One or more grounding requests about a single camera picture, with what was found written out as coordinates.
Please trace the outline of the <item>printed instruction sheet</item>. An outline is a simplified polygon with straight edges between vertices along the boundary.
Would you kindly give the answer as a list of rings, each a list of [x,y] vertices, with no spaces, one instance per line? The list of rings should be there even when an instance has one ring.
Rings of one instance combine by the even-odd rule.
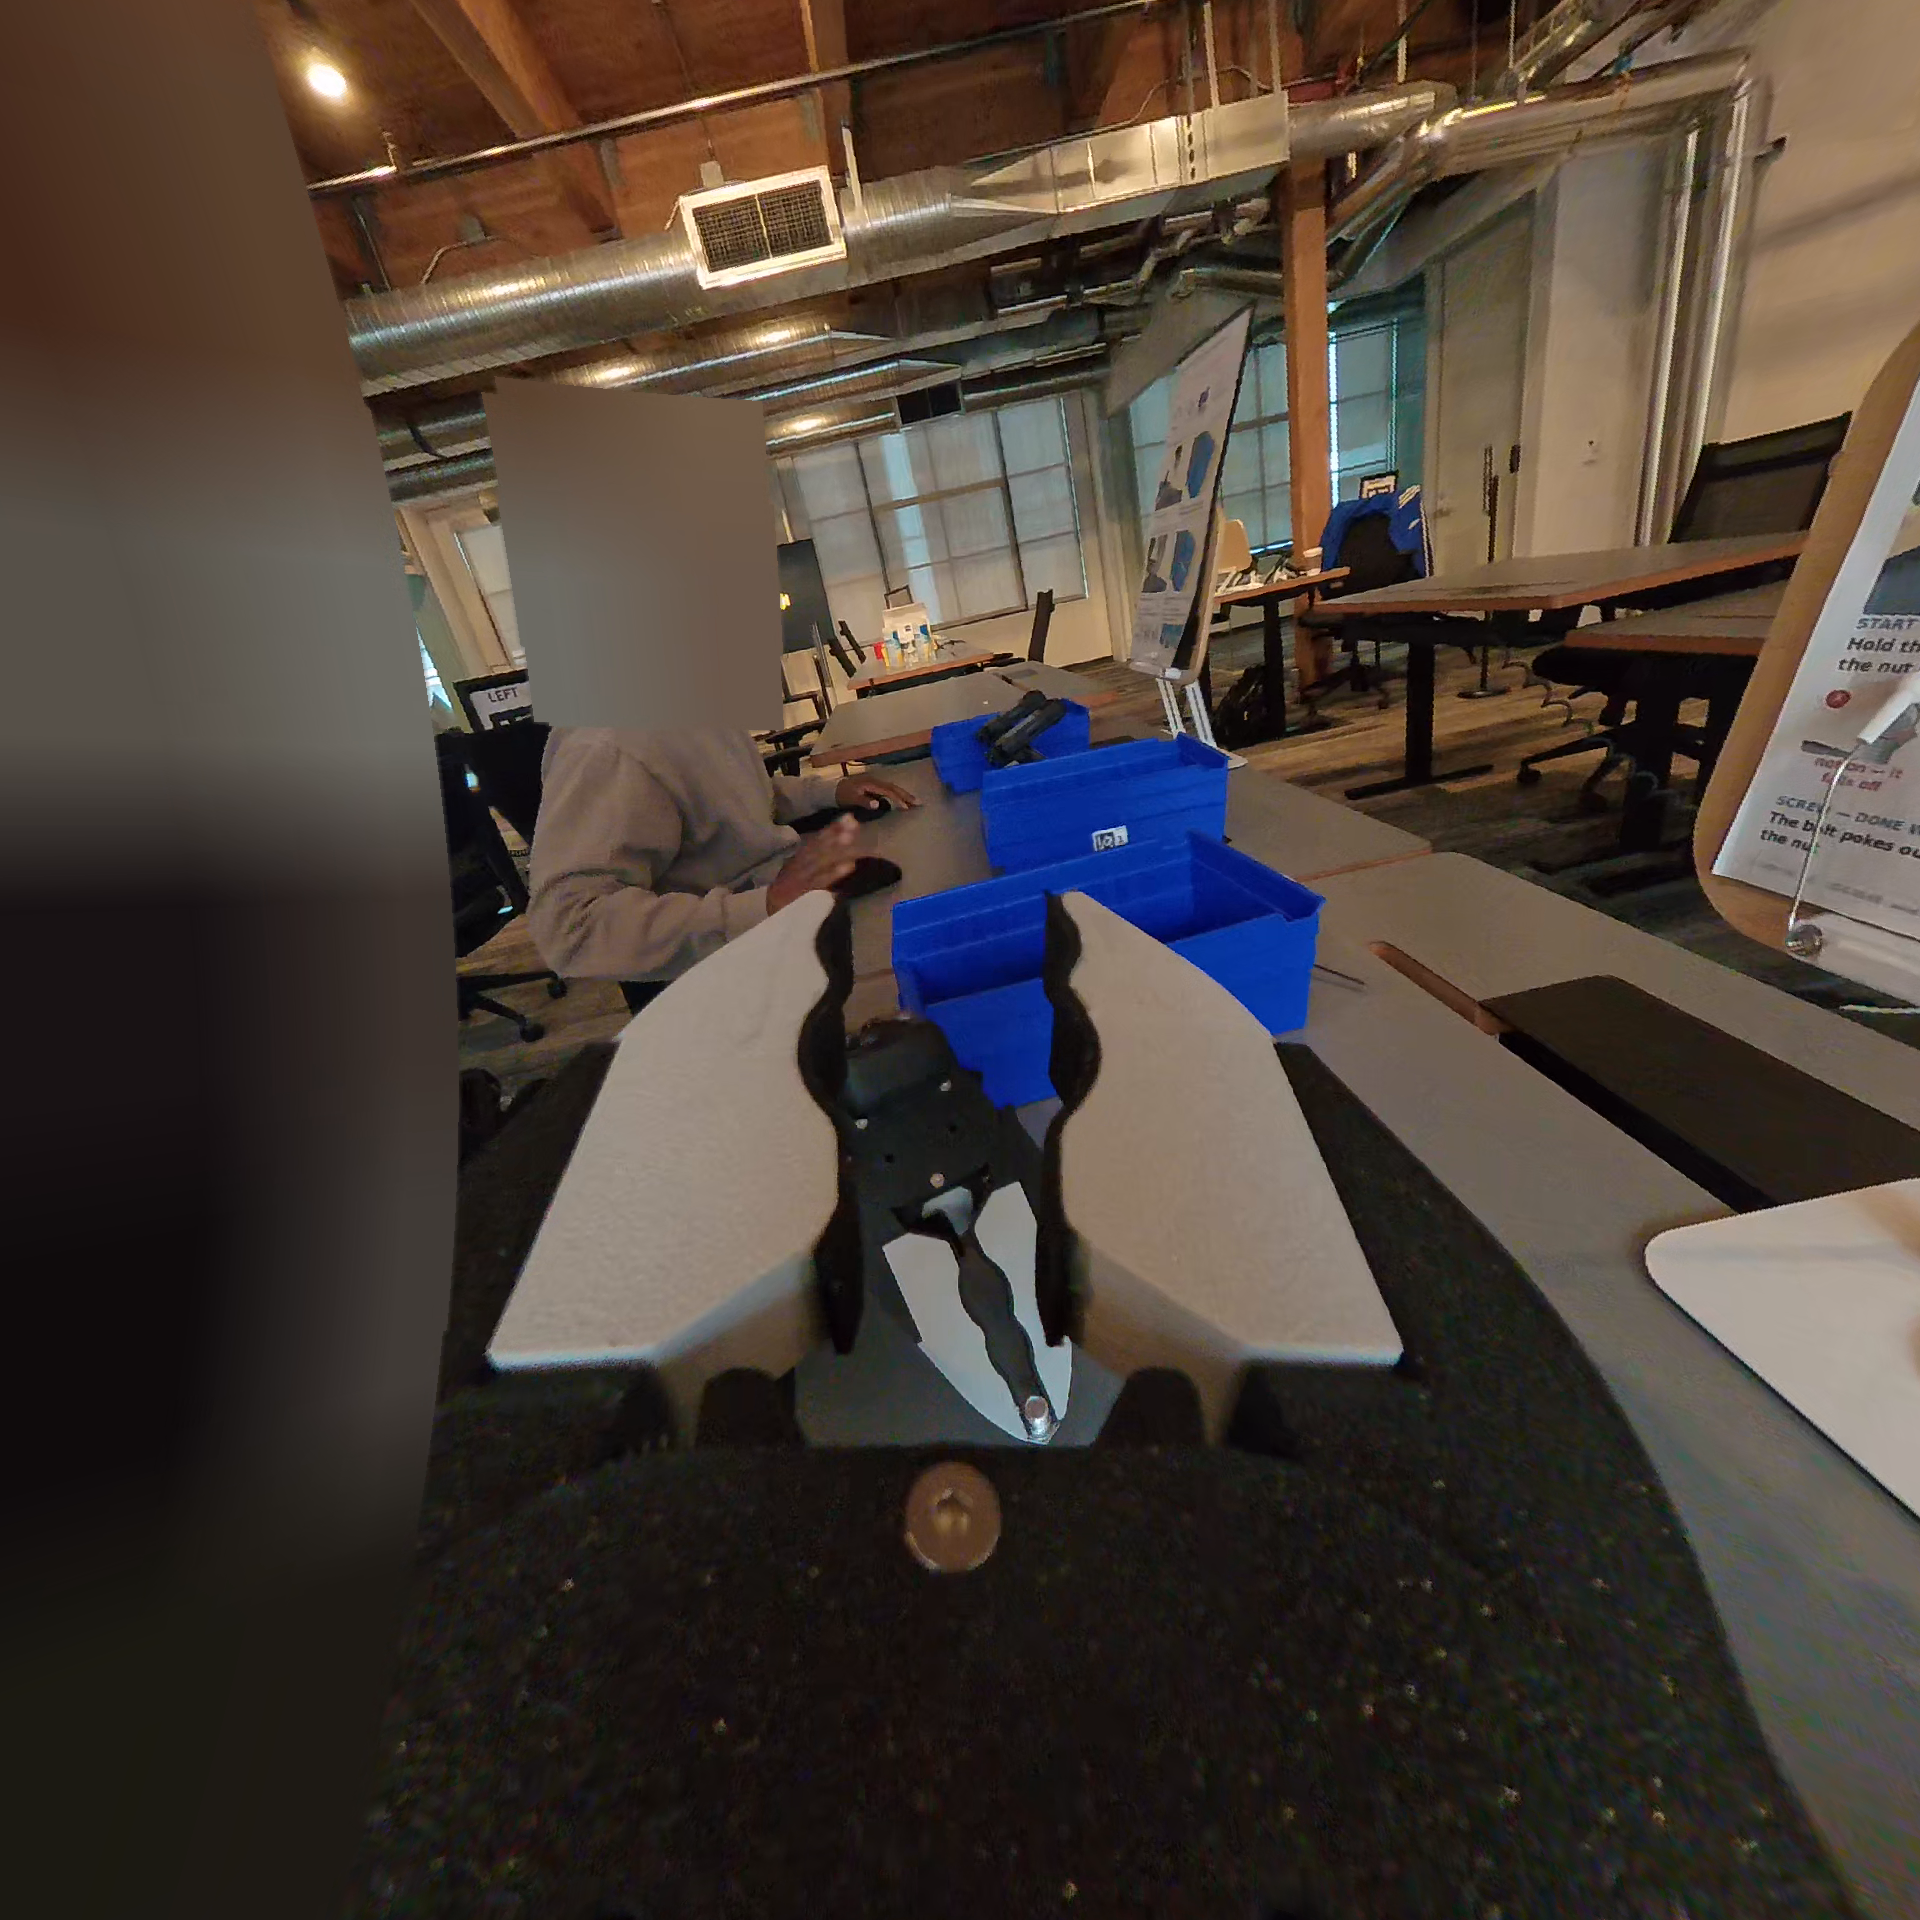
[[[1715,874],[1915,938],[1918,507],[1907,421]]]

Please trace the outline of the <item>wooden table with bottles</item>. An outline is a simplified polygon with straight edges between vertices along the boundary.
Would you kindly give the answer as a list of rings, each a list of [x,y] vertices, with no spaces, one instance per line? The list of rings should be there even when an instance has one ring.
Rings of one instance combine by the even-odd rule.
[[[944,639],[919,602],[882,610],[878,639],[855,652],[857,665],[848,682],[855,698],[931,686],[1017,661],[1017,656],[1000,646]]]

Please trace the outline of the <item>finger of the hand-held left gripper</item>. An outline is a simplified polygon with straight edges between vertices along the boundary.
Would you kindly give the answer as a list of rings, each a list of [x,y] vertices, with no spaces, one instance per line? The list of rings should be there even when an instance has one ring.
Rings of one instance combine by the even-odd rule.
[[[1011,1283],[1015,1321],[1039,1361],[1038,1238],[1034,1232],[985,1232],[980,1240]],[[956,1253],[931,1237],[904,1235],[882,1247],[882,1258],[934,1370],[993,1427],[1020,1427],[1019,1404],[1029,1394],[1015,1394],[996,1373],[988,1340],[962,1306]]]
[[[990,1323],[964,1306],[964,1398],[974,1409],[1025,1409],[1043,1396],[1047,1409],[1067,1409],[1072,1347],[1043,1336],[1038,1221],[1023,1188],[996,1191],[976,1215],[964,1279],[964,1301],[978,1301]]]

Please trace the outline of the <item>blue plastic bin with label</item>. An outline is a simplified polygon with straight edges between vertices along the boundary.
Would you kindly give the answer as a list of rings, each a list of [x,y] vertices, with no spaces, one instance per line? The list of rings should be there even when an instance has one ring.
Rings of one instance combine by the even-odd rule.
[[[1228,833],[1224,751],[1192,735],[1105,743],[985,772],[978,816],[996,874]]]

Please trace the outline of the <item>wooden post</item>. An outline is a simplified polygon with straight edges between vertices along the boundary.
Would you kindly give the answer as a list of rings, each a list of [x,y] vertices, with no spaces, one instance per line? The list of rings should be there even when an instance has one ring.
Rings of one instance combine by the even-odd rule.
[[[1326,164],[1293,158],[1277,206],[1293,558],[1301,571],[1318,571],[1333,513]]]

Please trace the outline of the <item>black mesh office chair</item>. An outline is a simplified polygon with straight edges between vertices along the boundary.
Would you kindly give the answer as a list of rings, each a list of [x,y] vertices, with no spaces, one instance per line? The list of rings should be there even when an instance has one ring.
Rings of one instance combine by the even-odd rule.
[[[1852,414],[1843,413],[1768,435],[1705,446],[1676,510],[1669,545],[1810,530],[1848,424]],[[1577,808],[1582,812],[1607,809],[1598,792],[1607,776],[1623,765],[1614,735],[1628,726],[1633,701],[1628,669],[1628,660],[1614,660],[1591,646],[1560,642],[1537,652],[1532,661],[1532,674],[1537,680],[1571,686],[1574,695],[1598,692],[1602,697],[1600,733],[1524,757],[1516,767],[1518,784],[1536,784],[1539,765],[1546,761],[1596,747],[1602,761],[1582,784]]]

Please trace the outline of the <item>black mat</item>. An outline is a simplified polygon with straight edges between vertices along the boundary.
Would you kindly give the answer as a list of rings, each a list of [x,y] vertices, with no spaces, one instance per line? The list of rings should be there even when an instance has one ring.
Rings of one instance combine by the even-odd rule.
[[[1498,1040],[1738,1214],[1918,1178],[1918,1135],[1610,975],[1486,1000]]]

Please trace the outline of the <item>silver vertical duct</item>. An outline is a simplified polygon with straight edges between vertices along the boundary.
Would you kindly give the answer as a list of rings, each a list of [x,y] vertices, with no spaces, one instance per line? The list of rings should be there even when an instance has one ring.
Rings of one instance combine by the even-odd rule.
[[[1742,51],[1685,64],[1701,88],[1669,148],[1652,310],[1635,533],[1669,535],[1715,419],[1740,241],[1746,226],[1754,115],[1764,88]]]

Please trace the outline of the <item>large grid window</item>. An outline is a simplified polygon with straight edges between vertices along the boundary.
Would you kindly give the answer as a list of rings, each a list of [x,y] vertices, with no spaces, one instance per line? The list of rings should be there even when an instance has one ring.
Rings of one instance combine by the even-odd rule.
[[[1067,398],[958,413],[774,460],[790,538],[857,640],[919,605],[939,632],[1090,594],[1081,450]]]

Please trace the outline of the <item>wooden instruction board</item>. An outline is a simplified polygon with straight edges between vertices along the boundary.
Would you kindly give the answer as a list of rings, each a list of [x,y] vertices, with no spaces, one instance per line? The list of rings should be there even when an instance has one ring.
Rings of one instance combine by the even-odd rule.
[[[1900,944],[1915,948],[1914,933],[1895,935],[1804,908],[1796,888],[1780,896],[1740,876],[1723,876],[1715,866],[1740,808],[1762,786],[1766,750],[1810,646],[1826,629],[1837,629],[1840,614],[1864,607],[1867,551],[1895,530],[1895,484],[1915,481],[1915,380],[1918,336],[1911,331],[1887,359],[1855,413],[1692,824],[1692,871],[1722,922],[1804,966],[1822,966],[1907,1000],[1915,997],[1915,959],[1900,959],[1892,950]]]

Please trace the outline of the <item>white air vent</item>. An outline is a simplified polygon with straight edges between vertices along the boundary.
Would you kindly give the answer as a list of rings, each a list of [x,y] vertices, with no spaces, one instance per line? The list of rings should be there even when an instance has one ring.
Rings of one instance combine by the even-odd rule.
[[[705,294],[838,268],[850,253],[828,167],[706,186],[678,201],[678,221]]]

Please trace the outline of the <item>blue jacket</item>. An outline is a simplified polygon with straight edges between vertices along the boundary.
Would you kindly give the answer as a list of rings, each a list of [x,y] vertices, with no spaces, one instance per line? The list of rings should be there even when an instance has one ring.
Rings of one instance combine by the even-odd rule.
[[[1345,570],[1350,593],[1424,580],[1430,545],[1424,495],[1412,484],[1336,502],[1322,535],[1324,570]]]

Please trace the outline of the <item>poster on white easel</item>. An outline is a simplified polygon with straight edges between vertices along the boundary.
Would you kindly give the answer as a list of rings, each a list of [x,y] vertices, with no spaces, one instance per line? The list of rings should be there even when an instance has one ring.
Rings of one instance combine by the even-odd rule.
[[[1218,602],[1221,466],[1254,324],[1244,305],[1179,361],[1168,392],[1166,443],[1143,524],[1139,586],[1126,665],[1160,697],[1171,736],[1215,747],[1204,690]]]

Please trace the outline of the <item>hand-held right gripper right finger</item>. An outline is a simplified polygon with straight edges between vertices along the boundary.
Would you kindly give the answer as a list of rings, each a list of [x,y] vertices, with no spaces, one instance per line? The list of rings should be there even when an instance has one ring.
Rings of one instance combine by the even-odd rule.
[[[1043,914],[1043,1336],[1187,1383],[1228,1438],[1254,1370],[1388,1370],[1404,1340],[1273,1037],[1084,891]]]

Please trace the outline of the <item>silver spiral duct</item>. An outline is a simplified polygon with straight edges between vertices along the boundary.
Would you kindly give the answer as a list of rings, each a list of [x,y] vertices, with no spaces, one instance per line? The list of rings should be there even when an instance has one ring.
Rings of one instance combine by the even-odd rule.
[[[653,237],[354,299],[346,305],[350,347],[363,392],[387,394],[934,274],[1229,206],[1267,186],[1293,158],[1383,148],[1456,100],[1449,84],[1316,103],[1272,93],[1061,138],[997,164],[832,185],[848,261],[729,294],[698,290],[676,212],[672,228]]]

